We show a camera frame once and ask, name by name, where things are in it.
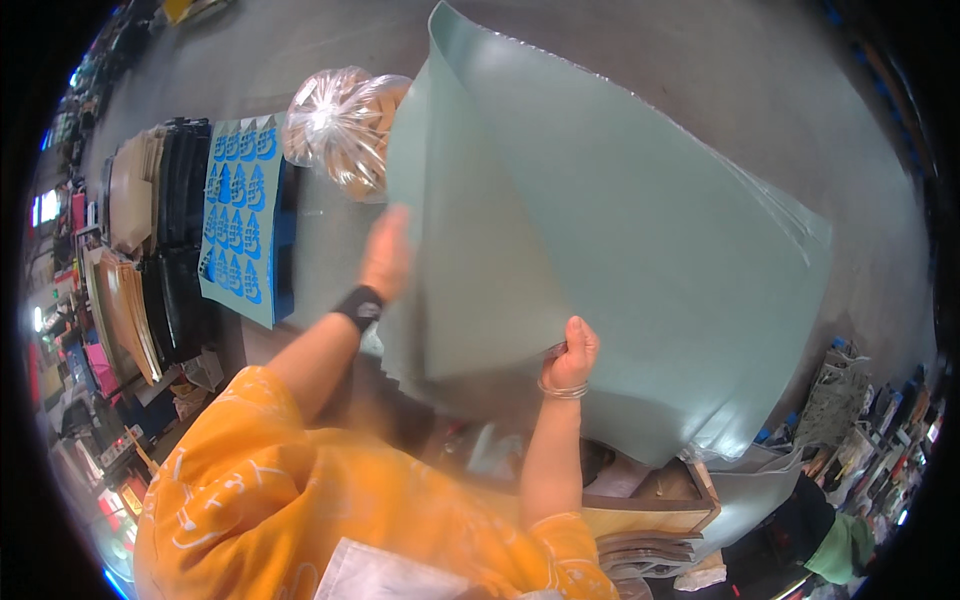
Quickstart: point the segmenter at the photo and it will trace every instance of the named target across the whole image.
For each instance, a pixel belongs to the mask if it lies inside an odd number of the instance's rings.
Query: orange shirt
[[[616,598],[576,513],[518,531],[455,481],[379,440],[306,430],[284,384],[248,367],[154,477],[133,557],[143,600],[312,598],[341,538],[506,597]]]

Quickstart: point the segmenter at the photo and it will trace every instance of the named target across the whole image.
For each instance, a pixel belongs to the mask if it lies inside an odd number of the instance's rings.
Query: blue printed shape
[[[217,243],[217,209],[210,208],[206,213],[204,222],[204,238],[211,244]]]
[[[213,159],[217,162],[223,162],[224,156],[227,155],[227,136],[224,134],[217,135],[217,139],[213,142]]]
[[[233,172],[233,180],[230,182],[230,201],[237,207],[247,203],[247,174],[244,173],[242,164],[238,164],[237,170]]]
[[[220,204],[230,204],[230,168],[226,164],[220,170],[220,185],[217,189],[220,192],[217,201]]]
[[[243,278],[240,277],[240,263],[237,262],[236,254],[230,259],[228,285],[231,292],[243,298]]]
[[[256,158],[256,126],[250,123],[250,128],[240,134],[240,159],[250,162]]]
[[[213,249],[206,251],[204,259],[200,261],[200,276],[206,279],[207,281],[213,283],[216,280],[214,272],[216,271],[215,264],[216,259],[213,258]]]
[[[263,171],[260,165],[253,167],[250,183],[247,185],[247,208],[259,212],[267,204],[267,192],[264,190]]]
[[[224,150],[224,160],[236,160],[240,156],[240,124],[237,123],[237,131],[227,137],[227,149]]]
[[[217,219],[217,245],[226,248],[229,241],[229,223],[227,220],[227,209],[220,211],[220,218]]]
[[[250,213],[243,230],[243,252],[254,260],[260,257],[260,224],[256,221],[255,212]]]
[[[270,160],[276,154],[276,127],[260,132],[256,138],[256,157]]]
[[[256,269],[253,267],[253,261],[247,259],[247,271],[243,275],[243,293],[247,300],[254,304],[262,302],[260,295],[260,282],[256,277]]]
[[[217,202],[217,197],[220,196],[220,178],[217,176],[216,163],[213,163],[213,168],[210,169],[210,177],[206,178],[206,190],[204,192],[208,202]]]
[[[239,210],[233,211],[233,218],[230,220],[229,244],[234,252],[243,253],[243,220],[240,219]]]
[[[217,277],[217,283],[225,290],[228,288],[229,272],[227,271],[227,256],[224,251],[220,251],[217,256],[217,266],[214,269],[214,275]]]

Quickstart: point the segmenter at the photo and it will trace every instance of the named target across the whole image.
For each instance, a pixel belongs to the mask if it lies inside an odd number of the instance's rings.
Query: blue cut-out sheet
[[[265,327],[274,326],[270,248],[283,152],[284,112],[220,121],[206,166],[200,289]]]

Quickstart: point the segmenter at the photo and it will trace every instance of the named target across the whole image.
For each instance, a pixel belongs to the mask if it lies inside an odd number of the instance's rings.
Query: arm
[[[371,288],[384,304],[402,291],[410,264],[407,211],[391,206],[373,224],[358,285]],[[338,312],[327,313],[267,364],[290,391],[305,421],[330,398],[360,346],[361,331]]]
[[[600,339],[580,317],[566,323],[566,352],[543,363],[547,389],[587,381]],[[580,471],[580,400],[545,394],[520,474],[520,524],[529,528],[548,516],[580,512],[584,492]]]

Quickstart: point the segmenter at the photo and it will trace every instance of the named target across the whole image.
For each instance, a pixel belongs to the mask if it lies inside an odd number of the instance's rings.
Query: teal rubber sheet
[[[275,322],[274,220],[285,112],[213,127],[204,190],[200,289],[270,329]]]
[[[379,328],[407,390],[515,369],[578,314],[602,340],[583,432],[662,466],[733,459],[827,286],[830,225],[635,94],[437,5],[397,110],[411,289]]]

